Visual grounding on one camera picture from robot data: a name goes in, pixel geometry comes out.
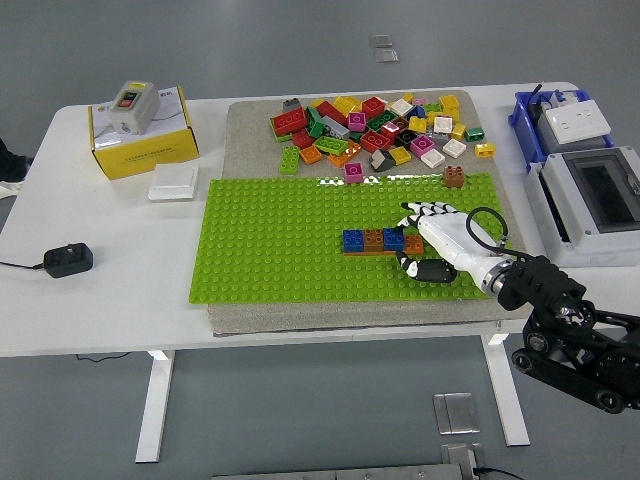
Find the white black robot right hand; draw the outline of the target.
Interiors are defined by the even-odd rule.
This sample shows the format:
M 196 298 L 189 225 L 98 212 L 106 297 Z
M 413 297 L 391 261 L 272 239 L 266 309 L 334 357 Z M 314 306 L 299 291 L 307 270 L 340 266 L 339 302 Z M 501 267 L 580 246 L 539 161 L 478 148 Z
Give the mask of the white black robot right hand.
M 485 294 L 495 296 L 498 276 L 506 273 L 513 257 L 500 252 L 500 245 L 471 217 L 444 202 L 404 202 L 411 212 L 396 226 L 398 232 L 411 226 L 440 255 L 440 260 L 414 260 L 398 251 L 396 258 L 407 275 L 417 281 L 450 283 L 459 271 L 471 275 Z

